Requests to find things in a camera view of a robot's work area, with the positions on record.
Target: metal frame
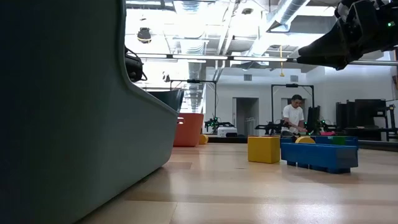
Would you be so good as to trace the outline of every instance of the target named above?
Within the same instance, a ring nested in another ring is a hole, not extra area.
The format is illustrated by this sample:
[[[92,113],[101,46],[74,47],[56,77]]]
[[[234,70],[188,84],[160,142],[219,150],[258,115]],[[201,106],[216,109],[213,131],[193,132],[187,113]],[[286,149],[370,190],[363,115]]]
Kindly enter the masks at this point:
[[[217,81],[211,80],[170,80],[170,91],[173,90],[172,83],[173,82],[186,82],[186,83],[214,83],[214,117],[216,117],[217,112]]]
[[[312,107],[315,106],[315,100],[314,100],[314,89],[313,85],[298,85],[298,84],[271,84],[271,115],[272,115],[272,122],[274,122],[274,86],[284,86],[286,88],[298,88],[299,86],[301,87],[310,87],[312,90]]]

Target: person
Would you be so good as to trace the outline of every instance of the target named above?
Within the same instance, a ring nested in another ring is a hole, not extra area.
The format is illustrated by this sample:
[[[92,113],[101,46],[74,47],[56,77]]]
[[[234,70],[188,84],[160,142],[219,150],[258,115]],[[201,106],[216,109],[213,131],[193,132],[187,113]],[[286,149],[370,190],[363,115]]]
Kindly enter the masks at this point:
[[[291,104],[285,106],[283,110],[283,120],[285,123],[289,124],[289,128],[282,128],[282,135],[288,134],[286,132],[290,132],[291,134],[298,134],[299,132],[307,132],[304,128],[304,113],[303,109],[301,109],[301,102],[303,98],[300,95],[294,95],[292,97]]]

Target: white wall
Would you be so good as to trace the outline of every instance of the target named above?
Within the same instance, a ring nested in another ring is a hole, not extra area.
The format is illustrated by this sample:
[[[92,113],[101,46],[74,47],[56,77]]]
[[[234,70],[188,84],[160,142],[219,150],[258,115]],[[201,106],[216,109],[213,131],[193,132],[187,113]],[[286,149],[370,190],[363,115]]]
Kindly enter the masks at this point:
[[[389,53],[380,60],[390,60]],[[321,106],[320,116],[332,123],[336,121],[336,102],[393,98],[388,66],[348,65],[340,71],[317,67],[307,73],[306,80],[315,85],[315,104]]]
[[[302,88],[279,87],[274,89],[274,120],[281,119],[281,99],[291,98],[299,94],[311,105],[311,96]],[[267,124],[271,120],[271,84],[269,85],[217,85],[218,105],[216,115],[224,122],[232,123],[232,99],[234,97],[259,98],[259,124]],[[205,121],[214,113],[214,91],[206,88]]]

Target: orange container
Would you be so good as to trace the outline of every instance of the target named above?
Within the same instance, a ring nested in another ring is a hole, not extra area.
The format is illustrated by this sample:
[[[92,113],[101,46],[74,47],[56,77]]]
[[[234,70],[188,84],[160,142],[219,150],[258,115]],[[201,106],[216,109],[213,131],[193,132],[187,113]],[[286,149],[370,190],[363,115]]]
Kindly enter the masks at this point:
[[[195,147],[199,144],[203,114],[180,113],[178,117],[174,146]]]

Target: yellow object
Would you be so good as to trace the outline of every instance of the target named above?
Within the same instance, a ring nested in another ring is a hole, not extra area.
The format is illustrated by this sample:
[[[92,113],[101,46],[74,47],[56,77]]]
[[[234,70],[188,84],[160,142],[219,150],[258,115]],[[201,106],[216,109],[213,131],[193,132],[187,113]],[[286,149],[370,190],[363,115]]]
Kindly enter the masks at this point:
[[[248,161],[273,164],[280,160],[279,137],[248,137]]]
[[[206,134],[201,134],[199,138],[199,144],[207,144],[209,137]]]
[[[311,137],[299,137],[299,138],[297,138],[296,143],[312,143],[312,144],[315,144],[315,141]]]

